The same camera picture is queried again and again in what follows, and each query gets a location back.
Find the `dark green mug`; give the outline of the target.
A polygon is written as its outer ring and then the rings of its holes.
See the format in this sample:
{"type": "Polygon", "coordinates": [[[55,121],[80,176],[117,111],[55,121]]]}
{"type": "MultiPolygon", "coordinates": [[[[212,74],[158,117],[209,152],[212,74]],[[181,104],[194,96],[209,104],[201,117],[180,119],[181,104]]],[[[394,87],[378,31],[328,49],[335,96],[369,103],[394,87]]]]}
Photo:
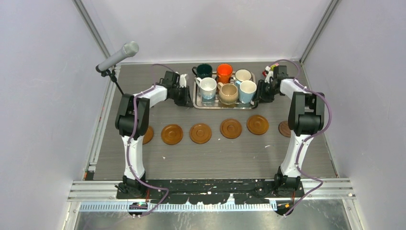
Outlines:
{"type": "Polygon", "coordinates": [[[213,73],[213,68],[211,65],[203,63],[192,68],[192,72],[197,78],[211,78],[213,73]]]}

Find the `grey microphone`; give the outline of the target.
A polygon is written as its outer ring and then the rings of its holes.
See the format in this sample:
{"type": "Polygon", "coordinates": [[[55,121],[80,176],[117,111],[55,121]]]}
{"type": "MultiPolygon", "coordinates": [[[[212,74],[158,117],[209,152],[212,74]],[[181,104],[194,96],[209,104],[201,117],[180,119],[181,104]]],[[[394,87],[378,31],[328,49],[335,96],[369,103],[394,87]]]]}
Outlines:
{"type": "Polygon", "coordinates": [[[102,73],[107,69],[115,66],[126,58],[135,56],[139,51],[139,45],[135,41],[125,43],[120,50],[112,54],[105,61],[98,64],[95,69],[97,72],[102,73]]]}

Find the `white blue mug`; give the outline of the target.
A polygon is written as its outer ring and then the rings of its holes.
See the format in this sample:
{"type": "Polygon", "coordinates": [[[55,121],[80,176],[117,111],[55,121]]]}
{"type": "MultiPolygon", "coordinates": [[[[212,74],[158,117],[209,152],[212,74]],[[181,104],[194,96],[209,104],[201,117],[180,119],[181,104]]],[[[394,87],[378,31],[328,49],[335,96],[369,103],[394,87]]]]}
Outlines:
{"type": "Polygon", "coordinates": [[[200,88],[201,97],[206,100],[211,100],[215,98],[216,89],[217,89],[217,82],[215,79],[206,77],[206,78],[199,78],[195,79],[198,87],[200,88]]]}

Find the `orange brown coaster front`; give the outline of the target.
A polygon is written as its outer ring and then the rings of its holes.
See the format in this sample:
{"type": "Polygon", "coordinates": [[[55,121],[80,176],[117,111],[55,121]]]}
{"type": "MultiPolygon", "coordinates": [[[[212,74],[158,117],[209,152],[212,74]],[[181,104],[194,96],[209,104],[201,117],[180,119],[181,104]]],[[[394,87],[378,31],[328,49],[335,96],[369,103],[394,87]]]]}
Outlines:
{"type": "Polygon", "coordinates": [[[252,115],[247,120],[247,129],[254,135],[263,135],[269,129],[268,120],[261,115],[252,115]]]}

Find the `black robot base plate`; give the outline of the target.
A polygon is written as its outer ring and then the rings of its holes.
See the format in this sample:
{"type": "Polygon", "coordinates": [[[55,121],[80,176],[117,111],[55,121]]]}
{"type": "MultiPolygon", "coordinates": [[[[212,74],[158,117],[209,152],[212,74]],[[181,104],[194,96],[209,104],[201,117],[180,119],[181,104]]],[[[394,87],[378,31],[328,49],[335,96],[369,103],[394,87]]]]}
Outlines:
{"type": "Polygon", "coordinates": [[[120,182],[117,199],[141,199],[152,204],[191,203],[214,205],[224,204],[233,199],[236,204],[264,204],[267,198],[299,199],[305,193],[303,187],[298,190],[276,188],[272,179],[178,179],[148,180],[146,187],[136,183],[136,187],[120,182]]]}

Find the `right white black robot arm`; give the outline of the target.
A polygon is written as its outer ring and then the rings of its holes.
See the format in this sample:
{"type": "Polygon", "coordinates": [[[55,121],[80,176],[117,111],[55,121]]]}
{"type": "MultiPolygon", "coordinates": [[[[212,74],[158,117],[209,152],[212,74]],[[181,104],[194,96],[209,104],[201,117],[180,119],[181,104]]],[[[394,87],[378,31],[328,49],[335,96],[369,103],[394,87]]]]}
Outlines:
{"type": "Polygon", "coordinates": [[[298,190],[308,146],[324,127],[324,95],[310,92],[298,79],[290,77],[285,65],[266,66],[262,74],[265,78],[258,82],[255,101],[270,103],[277,94],[291,100],[287,119],[290,142],[273,184],[275,194],[283,197],[298,190]]]}

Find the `orange brown coaster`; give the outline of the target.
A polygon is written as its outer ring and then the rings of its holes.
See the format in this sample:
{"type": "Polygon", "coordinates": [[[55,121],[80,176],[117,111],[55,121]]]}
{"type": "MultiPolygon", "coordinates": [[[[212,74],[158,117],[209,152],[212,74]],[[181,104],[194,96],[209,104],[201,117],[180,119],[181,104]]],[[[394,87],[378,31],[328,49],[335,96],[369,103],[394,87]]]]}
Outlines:
{"type": "Polygon", "coordinates": [[[254,135],[263,135],[269,129],[268,120],[261,115],[252,115],[247,120],[247,129],[254,135]]]}
{"type": "Polygon", "coordinates": [[[143,138],[143,145],[149,143],[153,137],[154,137],[154,130],[151,126],[149,126],[144,135],[144,138],[143,138]]]}

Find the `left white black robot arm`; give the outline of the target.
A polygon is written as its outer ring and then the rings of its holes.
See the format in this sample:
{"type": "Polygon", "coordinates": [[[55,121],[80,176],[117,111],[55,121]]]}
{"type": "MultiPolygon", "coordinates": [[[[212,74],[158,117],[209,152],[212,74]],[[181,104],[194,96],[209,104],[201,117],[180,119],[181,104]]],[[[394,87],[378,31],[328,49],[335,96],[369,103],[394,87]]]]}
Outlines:
{"type": "Polygon", "coordinates": [[[142,198],[152,186],[146,183],[143,165],[143,140],[149,127],[150,108],[167,99],[178,106],[191,107],[188,75],[166,71],[165,76],[150,88],[121,97],[115,119],[124,144],[125,170],[118,189],[124,194],[142,198]]]}

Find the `cream white mug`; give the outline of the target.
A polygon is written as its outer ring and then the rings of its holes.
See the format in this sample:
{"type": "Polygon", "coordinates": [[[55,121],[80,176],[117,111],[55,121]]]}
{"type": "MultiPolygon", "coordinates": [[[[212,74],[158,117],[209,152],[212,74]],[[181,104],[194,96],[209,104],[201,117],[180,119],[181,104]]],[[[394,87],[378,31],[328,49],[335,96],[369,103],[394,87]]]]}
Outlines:
{"type": "Polygon", "coordinates": [[[250,81],[252,79],[252,73],[247,69],[239,69],[235,72],[234,81],[250,81]]]}

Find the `dark wooden coaster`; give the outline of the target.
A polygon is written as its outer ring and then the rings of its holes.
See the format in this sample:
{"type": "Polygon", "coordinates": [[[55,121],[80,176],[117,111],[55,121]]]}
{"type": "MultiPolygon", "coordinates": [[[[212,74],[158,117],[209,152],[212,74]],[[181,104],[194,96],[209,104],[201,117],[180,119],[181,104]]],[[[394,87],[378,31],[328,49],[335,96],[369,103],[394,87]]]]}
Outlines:
{"type": "Polygon", "coordinates": [[[289,129],[288,121],[280,122],[278,125],[278,131],[284,137],[287,137],[287,138],[291,137],[291,130],[289,129]]]}

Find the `metal tray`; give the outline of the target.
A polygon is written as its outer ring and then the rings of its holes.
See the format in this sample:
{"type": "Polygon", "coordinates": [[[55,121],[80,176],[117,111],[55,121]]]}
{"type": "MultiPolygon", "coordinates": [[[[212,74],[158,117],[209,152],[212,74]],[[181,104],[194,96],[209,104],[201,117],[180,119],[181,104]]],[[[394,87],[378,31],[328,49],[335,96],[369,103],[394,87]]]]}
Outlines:
{"type": "Polygon", "coordinates": [[[236,109],[236,110],[250,110],[258,107],[258,102],[251,101],[250,103],[243,104],[239,99],[234,104],[227,105],[220,101],[218,93],[212,99],[205,99],[201,96],[201,89],[196,82],[193,86],[192,103],[197,109],[236,109]]]}

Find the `light blue mug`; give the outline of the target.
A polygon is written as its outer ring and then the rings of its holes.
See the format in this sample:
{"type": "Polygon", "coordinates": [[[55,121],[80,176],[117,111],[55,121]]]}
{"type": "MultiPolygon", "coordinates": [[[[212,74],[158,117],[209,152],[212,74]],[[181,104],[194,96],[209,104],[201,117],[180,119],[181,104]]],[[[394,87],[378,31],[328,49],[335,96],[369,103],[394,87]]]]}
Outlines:
{"type": "Polygon", "coordinates": [[[252,101],[257,90],[257,85],[251,80],[236,81],[235,85],[238,89],[238,99],[242,104],[248,104],[252,101]]]}

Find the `orange mug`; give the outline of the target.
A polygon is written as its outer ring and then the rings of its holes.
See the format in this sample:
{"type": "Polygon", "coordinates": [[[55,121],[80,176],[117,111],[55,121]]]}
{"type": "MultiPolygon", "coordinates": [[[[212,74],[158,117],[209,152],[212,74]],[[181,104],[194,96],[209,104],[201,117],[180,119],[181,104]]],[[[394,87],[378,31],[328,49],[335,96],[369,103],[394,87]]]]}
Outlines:
{"type": "Polygon", "coordinates": [[[220,64],[216,69],[216,81],[221,82],[223,84],[227,84],[230,82],[230,78],[233,73],[233,68],[230,64],[220,64]]]}

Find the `colourful block puzzle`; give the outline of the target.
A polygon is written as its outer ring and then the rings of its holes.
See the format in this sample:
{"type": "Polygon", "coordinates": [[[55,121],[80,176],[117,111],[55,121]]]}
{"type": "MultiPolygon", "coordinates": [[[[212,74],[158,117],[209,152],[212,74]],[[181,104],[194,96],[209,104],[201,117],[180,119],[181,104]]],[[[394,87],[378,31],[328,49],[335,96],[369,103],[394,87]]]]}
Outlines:
{"type": "Polygon", "coordinates": [[[274,70],[274,68],[276,66],[279,66],[279,63],[273,64],[273,65],[270,65],[270,66],[266,66],[265,70],[262,72],[262,75],[264,77],[267,77],[267,76],[272,77],[273,76],[273,70],[274,70]]]}

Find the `beige mug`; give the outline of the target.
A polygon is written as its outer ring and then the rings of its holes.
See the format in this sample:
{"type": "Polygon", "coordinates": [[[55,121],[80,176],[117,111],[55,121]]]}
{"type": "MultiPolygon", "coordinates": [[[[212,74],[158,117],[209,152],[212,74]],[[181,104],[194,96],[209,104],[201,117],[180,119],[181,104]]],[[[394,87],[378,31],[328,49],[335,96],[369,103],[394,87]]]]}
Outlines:
{"type": "Polygon", "coordinates": [[[222,104],[232,105],[238,100],[238,89],[231,83],[217,83],[218,98],[222,104]]]}

